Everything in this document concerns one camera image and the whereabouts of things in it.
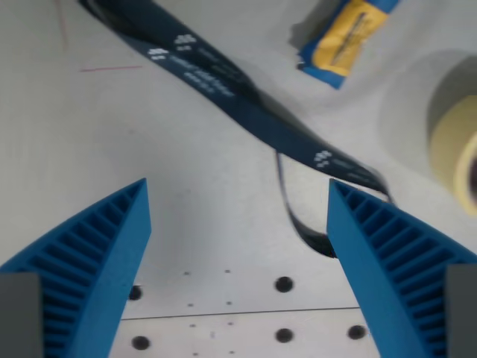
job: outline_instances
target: metal plate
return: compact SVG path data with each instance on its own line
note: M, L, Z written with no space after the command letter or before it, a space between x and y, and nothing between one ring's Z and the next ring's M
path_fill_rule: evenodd
M404 0L339 92L294 69L287 43L315 1L163 4L313 131L378 169L403 209L477 249L476 221L390 150L409 133L425 142L432 93L475 51L474 4ZM0 43L0 261L145 176L153 235L137 278L143 298L125 318L356 306L339 262L289 224L272 150L74 1L2 0ZM414 70L447 48L459 55ZM432 80L410 98L405 80L419 76ZM327 178L291 160L285 176L299 217L324 229ZM280 276L294 280L291 292L275 290Z
M322 310L122 321L110 358L378 358L373 339L348 338L347 331L363 325L360 310ZM293 333L290 342L275 338L280 329ZM149 339L144 351L133 348L136 336Z

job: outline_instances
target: yellow label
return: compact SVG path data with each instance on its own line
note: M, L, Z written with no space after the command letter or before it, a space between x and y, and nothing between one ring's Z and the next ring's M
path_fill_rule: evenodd
M364 41L387 18L387 13L365 0L351 0L318 43L313 64L320 69L348 76Z

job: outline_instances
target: red line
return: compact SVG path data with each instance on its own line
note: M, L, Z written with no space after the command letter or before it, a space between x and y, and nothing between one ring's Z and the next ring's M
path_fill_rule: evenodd
M142 66L98 67L97 69L80 69L80 72L109 71L111 69L141 69Z
M54 0L54 6L57 8L58 23L60 25L61 37L63 40L63 51L68 49L68 33L66 32L66 20L63 13L61 0Z

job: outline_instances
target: black hole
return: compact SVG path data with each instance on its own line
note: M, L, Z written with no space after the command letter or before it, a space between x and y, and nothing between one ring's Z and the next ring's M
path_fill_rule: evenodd
M275 288L278 292L290 292L293 289L293 280L290 277L281 277L275 281Z
M133 340L131 341L131 344L138 351L145 351L146 349L149 348L149 346L151 345L151 342L149 342L149 339L147 337L137 336L133 338Z
M280 343L288 343L293 339L293 331L282 328L275 333L275 339Z
M352 326L348 330L348 337L351 339L361 339L366 336L367 330L363 326Z
M139 286L133 286L131 292L129 292L129 299L132 301L137 301L142 297L142 290Z

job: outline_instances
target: white table surface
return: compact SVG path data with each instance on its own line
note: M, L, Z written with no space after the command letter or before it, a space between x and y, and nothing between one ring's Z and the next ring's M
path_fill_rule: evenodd
M318 0L159 3L384 175L399 207L477 251L476 219L435 181L426 153L429 117L445 105L436 93L476 90L477 3L402 0L339 91L296 70L288 43ZM76 2L0 0L0 45L0 262L147 177L153 233L136 282L145 294L124 318L357 306L339 262L290 225L273 150ZM81 71L115 66L138 67ZM293 160L285 176L298 216L324 230L328 178ZM274 290L280 276L292 277L291 292Z

